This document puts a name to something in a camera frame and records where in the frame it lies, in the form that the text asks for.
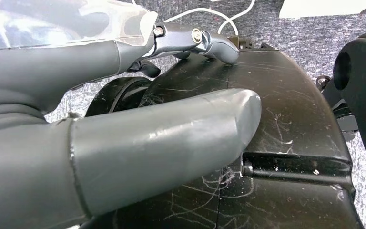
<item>gray carpet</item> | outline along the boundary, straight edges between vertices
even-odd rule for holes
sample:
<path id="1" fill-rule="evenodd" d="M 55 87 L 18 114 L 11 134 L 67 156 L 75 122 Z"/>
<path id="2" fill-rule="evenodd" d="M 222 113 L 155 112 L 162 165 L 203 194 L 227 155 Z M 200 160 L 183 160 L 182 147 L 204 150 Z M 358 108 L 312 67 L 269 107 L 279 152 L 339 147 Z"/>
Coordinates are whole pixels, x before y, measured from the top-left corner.
<path id="1" fill-rule="evenodd" d="M 250 4 L 250 0 L 217 2 L 210 0 L 136 0 L 136 2 L 150 10 L 157 11 L 159 21 L 197 7 L 211 8 L 233 16 Z M 366 32 L 366 14 L 297 20 L 279 19 L 278 14 L 282 4 L 283 0 L 256 0 L 254 8 L 234 22 L 241 36 L 252 39 L 256 45 L 266 42 L 282 50 L 304 68 L 313 79 L 323 74 L 331 76 L 334 61 L 341 48 L 347 42 Z M 177 22 L 196 24 L 204 29 L 217 31 L 223 19 L 209 13 L 198 12 L 185 16 Z M 233 35 L 233 30 L 227 25 L 223 33 Z M 167 57 L 155 60 L 155 62 L 165 71 L 176 60 Z M 87 84 L 77 91 L 66 93 L 57 110 L 49 114 L 47 119 L 55 121 L 66 117 L 68 112 L 84 116 L 95 94 L 111 79 Z M 357 190 L 355 205 L 366 227 L 366 154 L 359 137 L 347 145 L 354 162 L 353 182 Z"/>

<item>screw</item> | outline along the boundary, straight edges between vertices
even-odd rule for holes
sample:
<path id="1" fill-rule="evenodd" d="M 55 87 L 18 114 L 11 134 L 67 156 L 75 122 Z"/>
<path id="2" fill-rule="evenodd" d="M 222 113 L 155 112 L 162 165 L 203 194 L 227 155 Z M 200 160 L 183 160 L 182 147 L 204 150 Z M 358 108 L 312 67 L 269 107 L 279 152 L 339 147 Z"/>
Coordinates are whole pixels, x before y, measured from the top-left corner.
<path id="1" fill-rule="evenodd" d="M 203 39 L 203 35 L 201 34 L 201 31 L 199 29 L 193 29 L 192 38 L 196 44 L 199 44 L 199 43 L 201 43 L 201 40 Z"/>
<path id="2" fill-rule="evenodd" d="M 163 31 L 162 27 L 156 27 L 153 30 L 153 33 L 155 34 L 155 37 L 162 36 L 165 32 Z"/>

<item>mounting hole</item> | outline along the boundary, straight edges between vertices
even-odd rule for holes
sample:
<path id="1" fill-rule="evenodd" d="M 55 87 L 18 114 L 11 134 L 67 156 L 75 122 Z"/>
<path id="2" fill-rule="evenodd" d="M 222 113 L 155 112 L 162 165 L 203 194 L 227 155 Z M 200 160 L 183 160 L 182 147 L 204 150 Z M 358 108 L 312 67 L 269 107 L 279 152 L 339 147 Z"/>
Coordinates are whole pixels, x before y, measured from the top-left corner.
<path id="1" fill-rule="evenodd" d="M 338 90 L 346 88 L 348 81 L 350 80 L 351 73 L 351 59 L 346 52 L 339 54 L 335 61 L 335 67 L 333 68 L 333 79 L 335 81 L 335 87 Z"/>

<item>clear plastic shield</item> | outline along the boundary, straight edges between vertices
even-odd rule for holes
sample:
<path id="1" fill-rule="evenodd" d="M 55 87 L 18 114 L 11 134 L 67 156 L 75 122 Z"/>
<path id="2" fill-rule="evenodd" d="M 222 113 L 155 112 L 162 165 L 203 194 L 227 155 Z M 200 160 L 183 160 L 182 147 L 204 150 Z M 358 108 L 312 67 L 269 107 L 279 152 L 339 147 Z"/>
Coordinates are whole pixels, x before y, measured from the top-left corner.
<path id="1" fill-rule="evenodd" d="M 147 44 L 157 14 L 114 0 L 0 0 L 0 49 Z"/>

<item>white cable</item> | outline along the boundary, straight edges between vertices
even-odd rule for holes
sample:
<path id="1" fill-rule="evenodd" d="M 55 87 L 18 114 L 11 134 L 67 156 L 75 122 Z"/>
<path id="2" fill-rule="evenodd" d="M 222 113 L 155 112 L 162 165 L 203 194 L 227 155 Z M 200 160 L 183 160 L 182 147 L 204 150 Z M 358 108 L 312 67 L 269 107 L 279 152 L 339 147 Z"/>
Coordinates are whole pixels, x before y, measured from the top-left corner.
<path id="1" fill-rule="evenodd" d="M 234 31 L 235 31 L 235 35 L 236 35 L 236 36 L 238 36 L 238 35 L 239 35 L 239 33 L 238 33 L 238 28 L 236 27 L 236 25 L 235 25 L 235 23 L 232 21 L 232 19 L 228 18 L 228 16 L 226 16 L 226 15 L 225 15 L 225 14 L 223 14 L 223 13 L 220 13 L 220 12 L 215 11 L 215 10 L 207 9 L 207 8 L 196 8 L 196 9 L 188 10 L 188 11 L 186 11 L 186 12 L 183 12 L 183 13 L 181 13 L 181 14 L 178 14 L 178 15 L 176 15 L 176 16 L 174 16 L 174 17 L 169 18 L 169 19 L 165 20 L 164 22 L 171 22 L 171 21 L 176 20 L 176 19 L 178 19 L 178 18 L 181 18 L 181 17 L 183 17 L 183 16 L 185 16 L 185 15 L 187 15 L 187 14 L 191 14 L 191 13 L 194 13 L 194 12 L 200 12 L 200 11 L 208 12 L 208 13 L 213 13 L 213 14 L 215 14 L 215 15 L 218 15 L 218 16 L 220 16 L 220 17 L 224 18 L 226 21 L 224 22 L 225 24 L 223 24 L 223 26 L 225 26 L 227 23 L 230 23 L 230 24 L 232 25 L 232 28 L 233 28 L 233 29 L 234 29 Z"/>
<path id="2" fill-rule="evenodd" d="M 236 14 L 235 16 L 231 17 L 229 21 L 228 20 L 224 21 L 222 23 L 222 25 L 220 26 L 220 28 L 218 29 L 218 33 L 221 33 L 221 31 L 225 27 L 225 25 L 227 25 L 228 23 L 231 23 L 232 20 L 237 19 L 237 18 L 247 14 L 253 8 L 254 2 L 255 2 L 255 0 L 252 0 L 252 2 L 250 3 L 250 6 L 247 9 L 245 9 L 244 11 L 242 11 L 242 12 Z"/>

